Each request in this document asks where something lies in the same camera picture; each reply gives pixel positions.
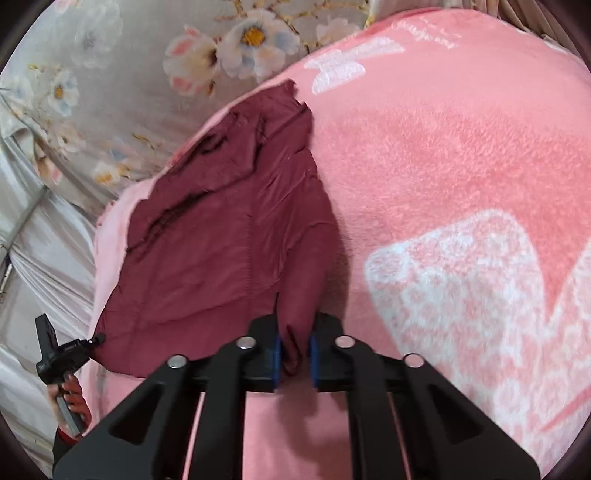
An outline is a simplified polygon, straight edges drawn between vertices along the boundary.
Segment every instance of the black sleeve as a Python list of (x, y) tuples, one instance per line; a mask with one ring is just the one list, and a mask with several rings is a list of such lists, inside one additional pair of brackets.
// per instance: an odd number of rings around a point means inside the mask
[(53, 441), (53, 468), (56, 468), (57, 462), (60, 461), (61, 457), (67, 454), (72, 445), (68, 445), (63, 438), (60, 437), (60, 433), (56, 430), (56, 438)]

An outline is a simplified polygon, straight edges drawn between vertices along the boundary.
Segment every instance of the red cuff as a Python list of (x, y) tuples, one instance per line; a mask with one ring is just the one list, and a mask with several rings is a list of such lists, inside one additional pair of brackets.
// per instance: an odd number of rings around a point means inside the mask
[(66, 442), (67, 445), (69, 446), (74, 446), (76, 443), (78, 443), (78, 440), (73, 439), (72, 437), (70, 437), (66, 432), (64, 432), (61, 428), (57, 428), (57, 434), (60, 436), (60, 438)]

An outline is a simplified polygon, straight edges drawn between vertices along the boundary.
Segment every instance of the hand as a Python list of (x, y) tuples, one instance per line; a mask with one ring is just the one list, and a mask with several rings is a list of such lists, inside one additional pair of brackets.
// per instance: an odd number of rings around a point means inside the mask
[[(79, 413), (82, 415), (82, 420), (86, 424), (86, 428), (90, 425), (92, 421), (92, 416), (90, 415), (90, 409), (86, 404), (86, 400), (82, 396), (82, 387), (80, 386), (80, 382), (78, 379), (69, 374), (66, 381), (61, 384), (61, 389), (66, 392), (64, 394), (64, 399), (68, 404), (68, 407), (71, 411)], [(53, 410), (53, 414), (56, 417), (57, 424), (61, 431), (63, 431), (66, 435), (80, 439), (82, 435), (78, 435), (78, 437), (74, 437), (72, 432), (70, 431), (70, 427), (68, 426), (66, 419), (61, 413), (60, 407), (57, 405), (56, 397), (60, 394), (60, 389), (58, 385), (48, 385), (47, 386), (47, 399), (49, 404), (51, 405), (51, 409)]]

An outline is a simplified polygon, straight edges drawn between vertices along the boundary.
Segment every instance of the metal rivet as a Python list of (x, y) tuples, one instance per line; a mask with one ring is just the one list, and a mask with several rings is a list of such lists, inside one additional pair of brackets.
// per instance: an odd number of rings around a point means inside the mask
[(236, 345), (238, 346), (238, 348), (252, 348), (256, 345), (256, 340), (253, 337), (240, 337), (238, 340), (236, 340)]
[(404, 363), (410, 368), (419, 368), (425, 364), (425, 359), (418, 353), (410, 353), (404, 357)]
[(355, 344), (355, 339), (349, 335), (341, 335), (335, 339), (335, 345), (339, 348), (351, 348)]
[(185, 365), (187, 365), (187, 357), (183, 356), (183, 355), (173, 355), (172, 357), (170, 357), (168, 359), (168, 361), (166, 362), (166, 364), (170, 367), (170, 368), (182, 368)]

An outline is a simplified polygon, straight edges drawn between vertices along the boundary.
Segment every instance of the pink blanket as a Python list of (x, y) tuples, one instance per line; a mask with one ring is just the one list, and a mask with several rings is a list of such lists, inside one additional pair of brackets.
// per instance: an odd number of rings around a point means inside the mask
[[(423, 10), (265, 85), (286, 78), (342, 230), (322, 308), (380, 353), (423, 354), (548, 472), (591, 409), (591, 75), (491, 17)], [(95, 317), (153, 184), (102, 219)], [(95, 421), (139, 382), (89, 365)], [(350, 478), (342, 399), (306, 385), (248, 397), (244, 478)]]

